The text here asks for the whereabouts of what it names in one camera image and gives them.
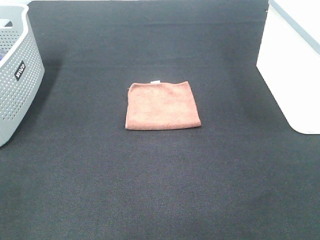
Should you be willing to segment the dark fabric table mat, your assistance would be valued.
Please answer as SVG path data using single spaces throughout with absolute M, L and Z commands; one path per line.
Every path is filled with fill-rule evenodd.
M 320 138 L 256 60 L 266 0 L 33 1 L 45 74 L 0 150 L 3 240 L 317 240 Z M 188 81 L 201 127 L 125 129 L 128 88 Z

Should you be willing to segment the grey perforated laundry basket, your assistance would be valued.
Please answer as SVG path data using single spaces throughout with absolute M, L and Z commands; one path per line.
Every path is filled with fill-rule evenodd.
M 23 2 L 0 3 L 0 144 L 5 145 L 26 115 L 45 68 Z

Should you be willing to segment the white plastic bin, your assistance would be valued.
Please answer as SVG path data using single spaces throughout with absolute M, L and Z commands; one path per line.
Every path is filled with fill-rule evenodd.
M 256 66 L 290 127 L 320 133 L 320 2 L 270 0 Z

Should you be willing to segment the orange-brown towel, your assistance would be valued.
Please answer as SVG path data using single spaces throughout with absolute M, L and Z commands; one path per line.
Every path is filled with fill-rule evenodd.
M 190 84 L 133 83 L 128 89 L 127 130 L 175 130 L 201 126 Z

